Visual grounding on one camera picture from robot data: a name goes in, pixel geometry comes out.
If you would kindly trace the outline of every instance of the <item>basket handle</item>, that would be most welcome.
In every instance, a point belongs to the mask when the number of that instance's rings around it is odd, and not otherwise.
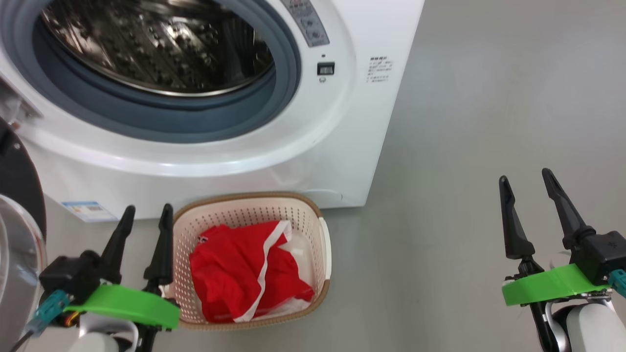
[[[331,235],[328,232],[328,225],[323,217],[319,218],[319,223],[322,236],[322,253],[324,255],[324,261],[326,262],[326,280],[331,278],[332,273],[332,249],[331,249]]]

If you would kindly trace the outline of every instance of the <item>control panel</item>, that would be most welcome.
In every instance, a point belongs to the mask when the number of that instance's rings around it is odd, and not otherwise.
[[[330,44],[326,30],[309,0],[281,0],[294,18],[309,47]]]

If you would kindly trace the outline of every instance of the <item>white appliance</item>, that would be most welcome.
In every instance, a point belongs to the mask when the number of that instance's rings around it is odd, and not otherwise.
[[[422,6],[0,0],[0,106],[16,119],[44,192],[62,204],[97,202],[115,217],[134,204],[137,218],[153,218],[166,202],[293,190],[320,207],[362,206]],[[253,37],[254,46],[237,42]],[[203,47],[209,59],[194,41],[215,45]],[[273,63],[259,64],[261,47]],[[217,81],[206,88],[184,76],[179,53],[216,65]],[[224,78],[232,53],[260,68]],[[153,60],[166,68],[153,73]],[[180,76],[168,76],[172,62]]]

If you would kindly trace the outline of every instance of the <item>white stripe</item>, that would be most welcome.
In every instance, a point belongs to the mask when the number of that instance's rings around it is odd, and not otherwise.
[[[289,240],[291,238],[291,232],[292,232],[291,222],[289,222],[288,220],[279,221],[274,231],[272,231],[272,233],[267,237],[267,239],[263,243],[263,253],[265,256],[265,261],[263,263],[263,267],[261,267],[261,272],[259,273],[259,277],[257,278],[257,281],[259,282],[259,286],[261,286],[261,291],[259,292],[259,296],[254,301],[254,303],[252,303],[248,311],[246,311],[244,315],[233,319],[235,323],[244,323],[246,321],[252,320],[252,318],[254,317],[254,313],[256,313],[257,311],[259,302],[261,302],[261,297],[263,297],[263,293],[265,293],[265,273],[267,272],[267,254],[269,253],[270,248],[274,244],[276,244],[276,242],[280,238],[280,235],[284,233],[285,237],[287,237],[287,240]]]
[[[276,308],[267,312],[267,314],[257,316],[252,321],[276,318],[278,316],[285,316],[289,314],[298,313],[307,309],[310,305],[311,305],[311,302],[307,302],[303,299],[290,298],[287,300],[287,302],[278,305]]]

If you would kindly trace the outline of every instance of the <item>tan basket rim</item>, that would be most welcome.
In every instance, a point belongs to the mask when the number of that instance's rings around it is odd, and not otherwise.
[[[243,193],[243,194],[233,194],[233,195],[223,195],[219,197],[209,198],[205,200],[199,200],[198,202],[191,203],[182,207],[176,214],[174,215],[173,222],[174,224],[178,219],[186,213],[188,210],[202,206],[207,204],[228,202],[229,200],[240,200],[240,199],[253,199],[253,198],[293,198],[297,200],[301,200],[305,202],[317,215],[318,218],[322,218],[322,211],[319,210],[318,206],[313,203],[311,199],[307,197],[293,192],[258,192],[258,193]],[[186,321],[180,320],[180,326],[185,329],[191,330],[203,330],[203,331],[229,331],[229,330],[243,330],[243,329],[252,329],[252,328],[260,328],[262,326],[286,323],[290,320],[300,319],[314,310],[316,310],[320,304],[326,298],[328,294],[328,290],[331,286],[331,280],[327,279],[324,281],[324,286],[322,287],[322,292],[320,292],[317,299],[305,310],[299,311],[297,313],[288,314],[285,316],[279,316],[276,318],[263,319],[257,321],[249,321],[246,323],[228,323],[228,324],[193,324],[188,323]]]
[[[319,210],[317,205],[313,203],[311,199],[307,197],[293,192],[258,192],[258,193],[241,193],[241,194],[232,194],[232,195],[221,195],[219,197],[213,197],[208,199],[199,200],[197,202],[188,204],[182,207],[179,211],[174,214],[174,223],[188,210],[200,207],[202,205],[228,202],[229,200],[240,200],[240,199],[253,199],[253,198],[293,198],[297,200],[301,200],[305,202],[317,215],[317,217],[324,217],[322,215],[322,211]]]

